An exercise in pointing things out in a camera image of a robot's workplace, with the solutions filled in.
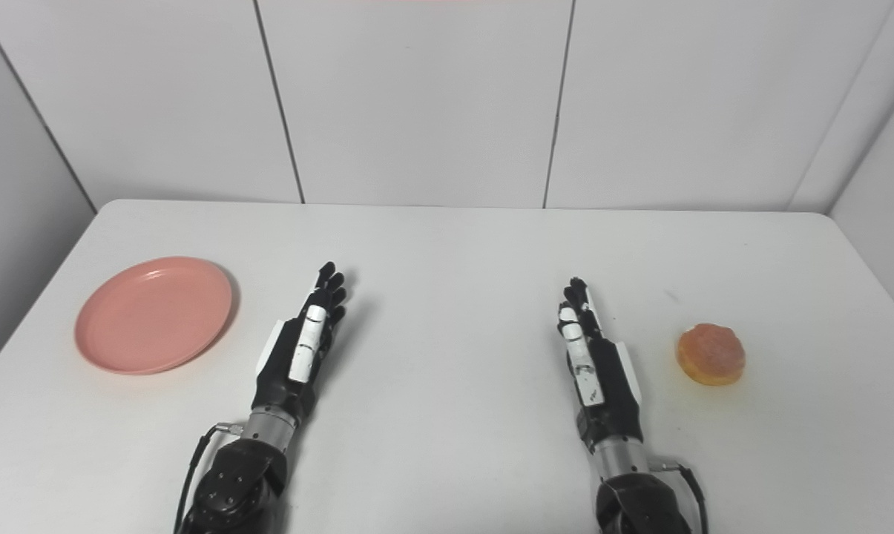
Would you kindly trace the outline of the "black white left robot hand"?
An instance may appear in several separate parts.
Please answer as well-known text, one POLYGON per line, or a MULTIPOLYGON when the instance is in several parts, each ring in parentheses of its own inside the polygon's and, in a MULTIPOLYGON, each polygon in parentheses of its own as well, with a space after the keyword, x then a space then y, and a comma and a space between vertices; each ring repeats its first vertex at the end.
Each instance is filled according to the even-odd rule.
POLYGON ((334 263, 325 263, 300 311, 274 325, 257 365, 253 409, 278 409, 295 423, 311 415, 315 381, 346 314, 344 281, 334 263))

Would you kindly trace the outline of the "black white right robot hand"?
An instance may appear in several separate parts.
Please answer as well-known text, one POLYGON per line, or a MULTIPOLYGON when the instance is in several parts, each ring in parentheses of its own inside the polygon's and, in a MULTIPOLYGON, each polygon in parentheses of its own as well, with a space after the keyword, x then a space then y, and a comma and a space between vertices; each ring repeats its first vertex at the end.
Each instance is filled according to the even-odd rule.
POLYGON ((576 428, 589 452, 609 439, 644 441, 640 387, 622 343, 602 333, 588 284, 572 277, 563 288, 558 324, 579 411, 576 428))

